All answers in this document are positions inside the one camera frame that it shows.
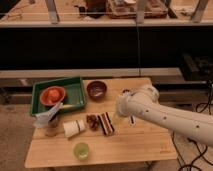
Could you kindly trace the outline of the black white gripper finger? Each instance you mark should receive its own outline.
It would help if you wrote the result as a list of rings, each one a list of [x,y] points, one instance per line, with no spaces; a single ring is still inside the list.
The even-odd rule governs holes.
[[[134,116],[130,116],[130,117],[129,117],[129,120],[130,120],[130,125],[133,126],[133,125],[136,124]]]

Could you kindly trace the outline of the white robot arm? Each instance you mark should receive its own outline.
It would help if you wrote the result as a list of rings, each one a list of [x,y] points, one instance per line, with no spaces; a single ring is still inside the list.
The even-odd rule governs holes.
[[[159,92],[154,86],[142,85],[118,96],[116,115],[133,115],[213,147],[213,116],[164,106],[158,99]]]

